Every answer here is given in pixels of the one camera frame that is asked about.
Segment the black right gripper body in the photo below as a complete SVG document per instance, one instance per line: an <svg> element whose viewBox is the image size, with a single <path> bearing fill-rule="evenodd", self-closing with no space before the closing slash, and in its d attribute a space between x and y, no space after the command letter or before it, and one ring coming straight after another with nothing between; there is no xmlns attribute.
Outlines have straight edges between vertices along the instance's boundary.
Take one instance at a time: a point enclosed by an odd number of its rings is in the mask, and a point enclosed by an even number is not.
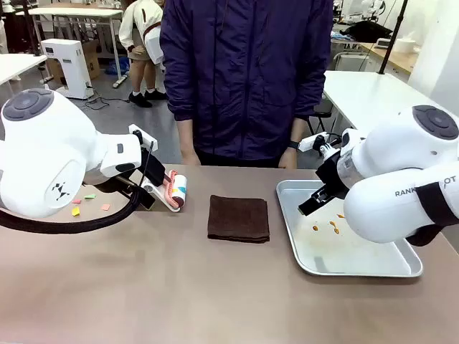
<svg viewBox="0 0 459 344"><path fill-rule="evenodd" d="M345 199L347 193L349 192L349 188L344 185L341 177L339 176L337 168L339 158L340 153L336 152L331 157L324 160L316 171L316 175L320 178L323 185L334 186L338 189L338 193L335 198Z"/></svg>

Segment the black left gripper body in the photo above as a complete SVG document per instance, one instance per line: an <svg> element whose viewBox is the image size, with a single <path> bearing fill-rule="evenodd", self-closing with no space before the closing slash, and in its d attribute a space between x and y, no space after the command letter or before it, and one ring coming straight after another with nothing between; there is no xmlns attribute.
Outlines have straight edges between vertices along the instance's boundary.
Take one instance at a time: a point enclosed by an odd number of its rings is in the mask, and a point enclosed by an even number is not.
<svg viewBox="0 0 459 344"><path fill-rule="evenodd" d="M140 171L154 186L164 183L165 166L145 148L141 149Z"/></svg>

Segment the person's right hand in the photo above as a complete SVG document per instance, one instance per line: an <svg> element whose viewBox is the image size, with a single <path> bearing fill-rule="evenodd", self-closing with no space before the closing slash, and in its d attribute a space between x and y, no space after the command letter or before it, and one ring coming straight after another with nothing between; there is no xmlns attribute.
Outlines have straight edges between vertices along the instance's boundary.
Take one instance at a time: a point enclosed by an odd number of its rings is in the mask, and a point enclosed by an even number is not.
<svg viewBox="0 0 459 344"><path fill-rule="evenodd" d="M184 165L200 166L201 161L193 148L181 149L181 157Z"/></svg>

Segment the person's left hand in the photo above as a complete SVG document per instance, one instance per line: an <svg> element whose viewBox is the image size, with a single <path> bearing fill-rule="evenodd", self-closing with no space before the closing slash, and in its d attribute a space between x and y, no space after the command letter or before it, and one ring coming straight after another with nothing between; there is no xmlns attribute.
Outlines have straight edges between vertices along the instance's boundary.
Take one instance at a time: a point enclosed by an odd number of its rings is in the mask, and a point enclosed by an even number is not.
<svg viewBox="0 0 459 344"><path fill-rule="evenodd" d="M294 148L287 148L280 157L278 168L294 170L297 168L297 150Z"/></svg>

